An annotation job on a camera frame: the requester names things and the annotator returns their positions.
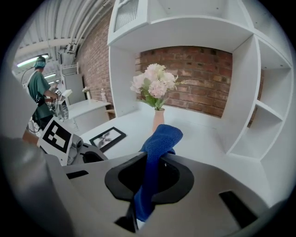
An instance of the white table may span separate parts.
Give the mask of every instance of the white table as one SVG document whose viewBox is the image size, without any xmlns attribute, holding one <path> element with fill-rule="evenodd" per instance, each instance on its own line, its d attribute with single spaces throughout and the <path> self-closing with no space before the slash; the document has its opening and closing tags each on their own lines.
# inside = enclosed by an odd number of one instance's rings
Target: white table
<svg viewBox="0 0 296 237">
<path fill-rule="evenodd" d="M 108 102 L 99 100 L 84 100 L 68 107 L 69 119 L 65 121 L 68 126 L 74 128 L 75 134 L 81 134 L 107 122 L 109 120 L 106 111 Z"/>
<path fill-rule="evenodd" d="M 185 121 L 180 116 L 182 112 L 180 109 L 175 116 L 164 114 L 166 124 L 177 127 L 183 132 L 183 138 L 174 147 L 176 154 L 224 170 L 256 192 L 269 205 L 270 190 L 261 163 L 227 156 L 216 129 Z M 152 135 L 153 116 L 153 109 L 137 110 L 98 126 L 81 135 L 81 138 L 85 143 L 89 143 L 89 140 L 98 134 L 116 127 L 124 132 L 126 137 L 104 154 L 108 159 L 130 155 L 138 152 L 147 138 Z"/>
</svg>

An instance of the ceiling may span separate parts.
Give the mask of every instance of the ceiling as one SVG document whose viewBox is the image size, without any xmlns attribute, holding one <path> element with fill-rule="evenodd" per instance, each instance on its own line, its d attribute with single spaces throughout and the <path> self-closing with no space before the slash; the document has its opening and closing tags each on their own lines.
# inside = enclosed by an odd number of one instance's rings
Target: ceiling
<svg viewBox="0 0 296 237">
<path fill-rule="evenodd" d="M 22 84 L 34 69 L 34 63 L 18 63 L 48 54 L 43 75 L 56 74 L 48 82 L 61 78 L 60 68 L 73 64 L 79 45 L 115 0 L 47 0 L 32 16 L 32 24 L 18 47 L 12 71 Z"/>
</svg>

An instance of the green leaves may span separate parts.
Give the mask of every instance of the green leaves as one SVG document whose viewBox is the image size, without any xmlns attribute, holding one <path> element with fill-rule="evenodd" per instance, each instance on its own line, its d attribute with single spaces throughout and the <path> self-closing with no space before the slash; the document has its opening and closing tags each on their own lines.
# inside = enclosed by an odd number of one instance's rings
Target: green leaves
<svg viewBox="0 0 296 237">
<path fill-rule="evenodd" d="M 148 78 L 145 78 L 144 79 L 143 89 L 148 91 L 150 84 L 151 84 L 151 81 Z"/>
<path fill-rule="evenodd" d="M 157 98 L 154 98 L 152 95 L 150 95 L 148 92 L 150 84 L 151 84 L 151 81 L 148 78 L 145 78 L 144 84 L 141 90 L 141 94 L 145 96 L 145 99 L 141 101 L 155 108 L 156 110 L 159 110 L 165 103 L 166 99 L 157 99 Z"/>
<path fill-rule="evenodd" d="M 166 100 L 167 100 L 167 99 L 162 99 L 162 101 L 161 101 L 160 104 L 159 104 L 159 108 L 161 108 L 161 107 L 164 105 L 164 103 L 166 102 Z"/>
</svg>

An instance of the black picture frame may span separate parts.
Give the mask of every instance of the black picture frame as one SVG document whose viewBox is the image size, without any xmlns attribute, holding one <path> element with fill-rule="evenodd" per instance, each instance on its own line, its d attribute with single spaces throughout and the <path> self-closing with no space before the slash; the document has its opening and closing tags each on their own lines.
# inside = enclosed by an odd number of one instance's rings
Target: black picture frame
<svg viewBox="0 0 296 237">
<path fill-rule="evenodd" d="M 120 133 L 120 136 L 115 138 L 113 141 L 109 142 L 108 144 L 106 144 L 105 146 L 103 146 L 102 148 L 100 148 L 101 152 L 105 152 L 107 151 L 109 148 L 111 148 L 112 146 L 114 146 L 116 143 L 118 143 L 119 141 L 121 141 L 122 139 L 124 139 L 126 137 L 126 134 L 121 132 L 119 129 L 117 129 L 116 127 L 112 127 L 100 134 L 98 134 L 97 136 L 93 137 L 92 139 L 90 139 L 90 143 L 93 146 L 96 146 L 96 144 L 94 143 L 94 140 L 98 139 L 99 137 L 103 136 L 104 134 L 110 132 L 111 130 L 115 130 L 116 132 Z"/>
</svg>

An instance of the flower bouquet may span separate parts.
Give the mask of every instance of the flower bouquet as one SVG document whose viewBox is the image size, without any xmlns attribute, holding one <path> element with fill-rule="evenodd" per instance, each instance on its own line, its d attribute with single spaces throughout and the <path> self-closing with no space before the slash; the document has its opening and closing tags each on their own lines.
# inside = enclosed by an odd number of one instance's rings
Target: flower bouquet
<svg viewBox="0 0 296 237">
<path fill-rule="evenodd" d="M 89 87 L 84 87 L 84 88 L 82 89 L 82 92 L 84 92 L 84 93 L 87 93 L 88 91 L 90 91 Z"/>
<path fill-rule="evenodd" d="M 186 84 L 186 81 L 176 82 L 177 77 L 165 71 L 166 67 L 159 64 L 150 64 L 145 73 L 134 76 L 130 89 L 142 94 L 146 104 L 160 111 L 167 99 L 164 98 L 168 90 L 174 90 L 178 84 Z"/>
<path fill-rule="evenodd" d="M 82 92 L 86 93 L 86 97 L 88 99 L 88 102 L 91 102 L 91 94 L 90 94 L 90 88 L 89 87 L 84 87 L 82 89 Z"/>
</svg>

